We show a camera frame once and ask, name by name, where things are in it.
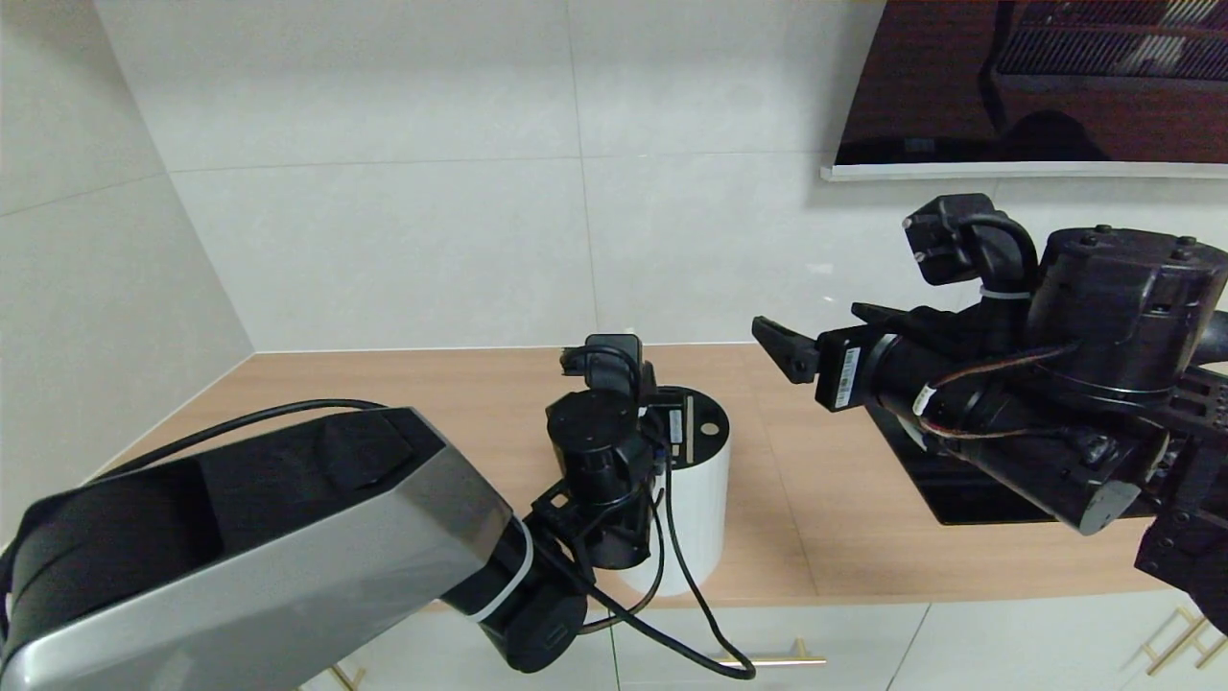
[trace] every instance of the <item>wire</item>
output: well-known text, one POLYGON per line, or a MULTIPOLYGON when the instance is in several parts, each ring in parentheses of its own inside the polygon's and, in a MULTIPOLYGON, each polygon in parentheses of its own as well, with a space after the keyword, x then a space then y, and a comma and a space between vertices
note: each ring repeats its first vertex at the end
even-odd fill
MULTIPOLYGON (((637 615, 643 611, 643 608, 648 606, 648 603, 657 596, 657 589, 661 588, 661 581, 666 577, 666 530, 661 528, 661 514, 657 513, 657 506, 661 504, 661 500, 664 497, 664 492, 657 495, 657 501, 652 503, 652 523, 657 527, 657 576, 652 579, 652 585, 648 592, 640 598, 640 601, 635 604, 629 612, 637 615)), ((597 633, 598 631, 604 631, 615 623, 621 621, 616 616, 608 616, 599 619, 597 621, 591 621, 580 627, 580 636, 587 636, 589 633, 597 633)))
POLYGON ((1003 439, 1007 437, 1024 437, 1024 436, 1036 436, 1047 434, 1054 432, 1052 430, 1041 428, 1022 428, 1022 430, 1002 430, 991 432, 970 432, 964 430, 952 430, 949 427, 943 427, 935 425, 926 420, 925 411, 930 405, 930 400, 939 389, 947 387, 948 384, 964 379, 965 377, 971 377, 974 374, 987 374, 991 372, 1001 372, 1006 369, 1013 369, 1023 366, 1029 366, 1033 363, 1040 363, 1044 361, 1051 361, 1054 358, 1072 353, 1079 347, 1079 342, 1067 342, 1066 345, 1046 345, 1044 349, 1033 349, 1030 351, 1023 351, 1013 356, 996 357, 987 361, 981 361, 971 366, 963 367, 958 371, 947 373, 938 379, 935 379, 921 388, 917 393, 916 400, 912 401, 912 415, 917 419, 917 427, 930 434, 942 437, 944 439, 1003 439))
MULTIPOLYGON (((663 428, 664 426, 664 421, 659 420, 658 417, 645 416, 645 420, 651 420, 661 428, 663 428)), ((652 627, 651 625, 645 623, 645 621, 641 620, 635 612, 631 612, 630 610, 620 605, 618 600, 607 595, 600 588, 597 588, 596 584, 589 583, 588 581, 581 578, 581 576, 576 573, 573 565, 566 563, 561 557, 559 557, 554 552, 554 550, 551 550, 553 546, 551 544, 544 542, 542 538, 534 535, 534 540, 537 540, 537 545, 540 547, 539 552, 548 562, 551 563, 551 566, 554 566, 556 571, 559 571, 565 578, 570 579, 585 595, 588 595, 589 598, 593 598, 594 600, 604 605, 612 612, 612 616, 614 619, 625 622, 631 628, 648 637, 652 642, 663 646, 664 648, 668 648, 669 650, 678 653, 679 655, 698 664, 699 666, 709 671, 720 674, 721 676, 728 676, 739 680, 754 679, 755 665, 744 654, 742 654, 740 650, 734 648, 733 644, 731 644, 721 633, 720 626, 717 626, 716 623, 716 617, 712 616, 711 608, 709 608, 707 601, 704 600, 704 595, 699 592, 699 587, 695 585, 695 579, 694 577, 691 577, 690 569, 686 567, 686 561, 683 557, 682 550, 679 549, 678 545, 678 536, 674 535, 673 531, 674 518, 673 518, 673 492, 672 492, 673 484, 670 482, 673 479, 672 474, 673 474, 673 464, 669 463, 667 459, 666 519, 669 522, 670 525, 669 536, 674 549, 674 555, 678 557, 678 566, 683 572, 683 578, 686 579, 686 585, 690 587, 691 593, 695 594, 695 600, 699 601, 700 609, 704 611, 704 616, 707 619, 709 626, 712 630, 712 635, 716 637, 717 642, 721 643, 725 647, 725 649, 731 655, 733 655, 733 658, 742 665, 742 669, 731 668, 725 665, 723 663, 713 660, 712 658, 696 652, 694 648, 686 646, 685 643, 678 641, 677 638, 673 638, 658 631, 657 628, 652 627)))
POLYGON ((1030 351, 1022 351, 1007 357, 995 357, 987 361, 980 361, 971 366, 966 366, 955 372, 947 373, 938 379, 928 384, 931 389, 939 389, 955 382, 958 379, 964 379, 965 377, 971 377, 974 374, 986 374, 991 372, 1001 372, 1006 369, 1019 368, 1023 366, 1030 366, 1040 363, 1044 361, 1051 361, 1054 358, 1060 358, 1073 353, 1079 347, 1079 342, 1067 342, 1066 345, 1044 345, 1040 349, 1033 349, 1030 351))
POLYGON ((545 558, 545 561, 550 562, 550 565, 555 568, 555 571, 558 571, 565 578, 571 581, 571 583, 576 588, 578 588, 581 593, 588 595, 589 598, 600 603, 603 606, 608 608, 612 612, 614 612, 614 616, 616 616, 619 621, 625 622, 631 628, 647 636, 655 643, 658 643, 673 650, 674 653, 678 653, 679 655, 686 658, 688 660, 698 664, 704 669, 715 671, 716 674, 720 674, 722 676, 731 676, 733 679, 743 679, 743 680, 754 679, 754 666, 750 668, 750 674, 748 676, 744 670, 727 668, 723 664, 713 660, 712 658, 709 658, 707 655, 678 641, 677 638, 673 638, 667 633, 662 633, 651 625, 645 623, 643 620, 641 620, 639 616, 631 614, 626 608, 618 604, 618 600, 610 598, 609 595, 605 594, 604 590, 585 581, 578 573, 576 573, 575 565, 567 563, 562 557, 555 554, 555 550, 558 549, 556 545, 544 540, 538 535, 534 535, 533 540, 535 541, 534 544, 538 546, 538 551, 534 554, 540 552, 542 556, 545 558))
POLYGON ((933 434, 936 437, 942 437, 943 439, 962 439, 962 441, 1005 439, 1007 437, 1035 437, 1060 431, 1060 428, 1045 430, 1036 427, 1036 428, 1023 428, 1023 430, 1005 430, 1001 432, 964 432, 959 430, 950 430, 949 427, 933 425, 932 422, 925 419, 917 419, 917 427, 920 427, 925 432, 928 432, 930 434, 933 434))
POLYGON ((172 442, 172 443, 169 443, 169 444, 167 444, 165 447, 158 447, 157 449, 154 449, 152 452, 149 452, 146 454, 141 454, 140 457, 136 457, 135 459, 133 459, 130 461, 126 461, 124 464, 120 464, 120 465, 111 469, 109 471, 107 471, 107 473, 99 475, 98 477, 95 477, 93 480, 91 480, 87 485, 92 485, 95 482, 99 482, 99 481, 108 480, 108 479, 112 479, 112 477, 115 477, 115 476, 119 476, 119 475, 124 475, 124 474, 131 473, 134 470, 140 470, 140 469, 142 469, 145 466, 149 466, 149 465, 155 464, 157 461, 161 461, 162 459, 165 459, 167 457, 171 457, 173 454, 178 454, 179 452, 183 452, 184 449, 189 449, 192 447, 195 447, 196 444, 200 444, 203 442, 208 442, 209 439, 212 439, 215 437, 221 437, 222 434, 226 434, 226 433, 230 433, 230 432, 235 432, 236 430, 239 430, 241 427, 247 427, 247 426, 251 426, 251 425, 255 425, 258 422, 264 422, 266 420, 271 420, 271 419, 276 419, 276 417, 281 417, 281 416, 289 416, 289 415, 292 415, 292 414, 301 414, 303 411, 314 411, 314 410, 318 410, 318 409, 356 409, 356 410, 360 410, 360 411, 372 411, 372 410, 386 409, 386 407, 387 406, 383 406, 383 405, 379 405, 379 404, 372 404, 371 401, 359 401, 359 400, 355 400, 355 399, 312 399, 309 401, 298 401, 298 403, 295 403, 295 404, 286 404, 284 406, 275 406, 273 409, 265 409, 263 411, 257 411, 254 414, 248 414, 246 416, 241 416, 241 417, 237 417, 235 420, 226 421, 226 422, 220 423, 220 425, 215 425, 214 427, 210 427, 208 430, 203 430, 203 431, 200 431, 200 432, 198 432, 195 434, 189 434, 188 437, 184 437, 182 439, 172 442))
POLYGON ((716 617, 712 616, 712 608, 707 605, 707 600, 704 599, 704 594, 700 593, 699 585, 695 584, 695 578, 691 577, 690 569, 686 567, 686 560, 683 557, 682 545, 678 544, 678 530, 675 528, 677 524, 674 523, 673 474, 674 474, 674 464, 667 460, 666 461, 666 520, 669 523, 669 541, 673 542, 674 545, 674 556, 678 557, 678 568, 682 569, 683 578, 686 579, 686 585, 690 587, 691 593, 695 595, 695 601, 699 603, 699 609, 704 612, 704 619, 707 620, 707 626, 709 628, 712 630, 712 636, 716 638, 716 642, 720 643, 721 647, 725 648, 727 653, 733 655, 733 659, 738 660, 738 664, 742 665, 742 669, 734 669, 721 665, 726 673, 734 673, 734 674, 726 674, 726 676, 732 676, 733 679, 744 679, 744 680, 754 679, 755 665, 750 662, 750 658, 744 655, 742 650, 734 647, 733 643, 729 643, 729 641, 725 637, 725 635, 721 633, 721 627, 720 625, 716 623, 716 617))
POLYGON ((626 366, 628 372, 631 374, 631 398, 636 401, 640 400, 640 363, 635 358, 624 351, 614 349, 613 345, 577 345, 576 349, 564 350, 562 356, 559 357, 559 365, 564 369, 569 369, 567 363, 575 362, 581 356, 610 356, 623 361, 623 365, 626 366))
POLYGON ((1028 228, 1023 227, 1018 221, 1011 218, 1006 214, 968 214, 966 216, 959 217, 959 230, 971 227, 974 225, 996 227, 1009 234, 1011 239, 1014 239, 1016 245, 1019 247, 1019 258, 1023 261, 1024 285, 1028 290, 1035 287, 1039 261, 1036 260, 1036 245, 1033 244, 1032 236, 1028 234, 1028 228))

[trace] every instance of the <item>white cabinet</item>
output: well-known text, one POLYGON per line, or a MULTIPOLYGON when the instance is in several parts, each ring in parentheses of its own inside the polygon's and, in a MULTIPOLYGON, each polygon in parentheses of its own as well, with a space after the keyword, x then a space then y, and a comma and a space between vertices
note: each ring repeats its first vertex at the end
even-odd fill
MULTIPOLYGON (((1121 691, 1151 664, 1146 643, 1170 643, 1162 630, 1187 603, 1159 590, 935 604, 892 691, 1121 691)), ((1138 689, 1192 687, 1159 679, 1138 689)))
POLYGON ((507 666, 478 625, 453 611, 419 612, 346 663, 366 670, 359 691, 618 689, 609 631, 582 636, 546 669, 522 674, 507 666))
MULTIPOLYGON (((752 682, 716 676, 626 625, 614 627, 623 691, 771 689, 885 691, 917 631, 926 605, 718 609, 725 637, 750 658, 787 657, 797 638, 823 666, 764 666, 752 682)), ((698 609, 650 610, 647 623, 696 650, 721 657, 698 609)))

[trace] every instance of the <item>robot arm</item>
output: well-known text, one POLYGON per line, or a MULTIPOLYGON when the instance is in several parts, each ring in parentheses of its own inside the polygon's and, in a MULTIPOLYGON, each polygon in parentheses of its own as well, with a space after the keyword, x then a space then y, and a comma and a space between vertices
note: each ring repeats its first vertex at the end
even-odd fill
POLYGON ((904 227, 932 285, 979 277, 959 313, 855 303, 863 325, 806 338, 756 317, 790 382, 833 412, 867 406, 1092 535, 1142 503, 1136 567, 1228 631, 1228 253, 1097 226, 1027 231, 984 194, 939 196, 904 227))
POLYGON ((562 480, 524 520, 419 412, 361 401, 247 416, 36 503, 0 560, 0 689, 291 689, 435 599, 543 669, 605 598, 593 568, 648 557, 662 466, 640 340, 592 335, 561 365, 588 389, 546 411, 562 480), (149 465, 338 406, 362 410, 149 465))

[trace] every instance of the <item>gold cabinet handle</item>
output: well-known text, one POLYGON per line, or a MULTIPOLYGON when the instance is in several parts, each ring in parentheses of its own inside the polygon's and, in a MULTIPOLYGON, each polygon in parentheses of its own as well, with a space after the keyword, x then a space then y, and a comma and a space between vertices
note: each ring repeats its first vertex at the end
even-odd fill
POLYGON ((341 685, 341 689, 345 689, 345 691, 359 691, 359 684, 362 684, 362 677, 367 675, 366 669, 359 668, 354 679, 350 679, 350 675, 345 674, 345 670, 343 670, 339 665, 329 665, 328 671, 333 674, 333 679, 335 679, 336 682, 341 685))
POLYGON ((1151 658, 1152 662, 1151 666, 1147 668, 1147 676, 1156 676, 1159 674, 1160 670, 1168 666, 1168 663, 1173 662, 1173 658, 1186 648, 1192 647, 1202 653, 1202 660, 1199 660, 1201 663, 1199 669, 1210 664, 1211 660, 1214 659, 1214 657, 1223 649, 1222 643, 1217 644, 1214 649, 1208 650, 1202 643, 1199 642, 1199 635, 1202 633, 1202 630, 1210 623, 1207 617, 1196 617, 1185 608, 1178 608, 1176 614, 1189 622, 1190 626, 1186 627, 1185 632, 1183 632, 1172 646, 1164 648, 1163 653, 1157 653, 1149 643, 1143 646, 1143 653, 1151 658))
MULTIPOLYGON (((738 660, 733 659, 733 655, 725 655, 723 658, 712 658, 717 663, 725 666, 740 666, 738 660)), ((765 658, 750 658, 750 663, 755 666, 822 666, 828 664, 826 658, 817 658, 810 655, 809 650, 806 649, 806 641, 801 637, 793 641, 793 648, 783 657, 765 657, 765 658)))
POLYGON ((1207 669, 1207 665, 1214 662, 1226 648, 1228 648, 1228 636, 1221 636, 1219 641, 1210 650, 1202 652, 1202 658, 1194 663, 1195 669, 1207 669))

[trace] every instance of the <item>barcode label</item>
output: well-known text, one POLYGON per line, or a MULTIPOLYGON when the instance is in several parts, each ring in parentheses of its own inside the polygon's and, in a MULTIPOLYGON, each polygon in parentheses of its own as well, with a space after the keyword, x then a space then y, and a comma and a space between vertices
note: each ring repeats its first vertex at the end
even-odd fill
POLYGON ((683 412, 678 409, 669 411, 669 443, 683 443, 683 412))
POLYGON ((840 388, 836 389, 836 407, 842 409, 852 399, 852 384, 857 379, 857 361, 861 360, 861 349, 849 349, 845 351, 845 365, 840 368, 840 388))

